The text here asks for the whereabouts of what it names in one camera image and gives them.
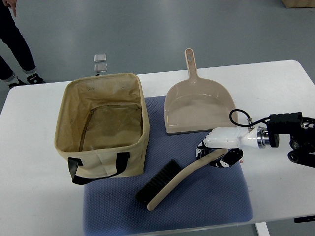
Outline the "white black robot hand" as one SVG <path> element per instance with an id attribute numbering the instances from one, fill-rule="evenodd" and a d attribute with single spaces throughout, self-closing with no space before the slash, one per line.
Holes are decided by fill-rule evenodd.
<path id="1" fill-rule="evenodd" d="M 228 168 L 243 157 L 242 148 L 258 146 L 258 128 L 219 127 L 213 129 L 197 146 L 196 159 L 200 159 L 213 151 L 225 148 L 228 150 L 223 157 L 210 163 L 213 167 Z"/>

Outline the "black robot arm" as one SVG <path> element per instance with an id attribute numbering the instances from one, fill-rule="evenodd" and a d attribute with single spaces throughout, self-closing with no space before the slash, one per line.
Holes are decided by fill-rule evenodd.
<path id="1" fill-rule="evenodd" d="M 232 118 L 235 112 L 241 112 L 247 116 L 247 124 L 239 124 Z M 315 166 L 315 119 L 304 117 L 301 112 L 272 114 L 252 122 L 250 115 L 241 110 L 234 109 L 229 113 L 230 121 L 239 127 L 254 130 L 254 125 L 263 123 L 266 127 L 258 127 L 257 143 L 260 148 L 270 146 L 277 148 L 280 144 L 280 135 L 289 135 L 289 145 L 292 149 L 287 156 L 296 164 L 314 167 Z"/>

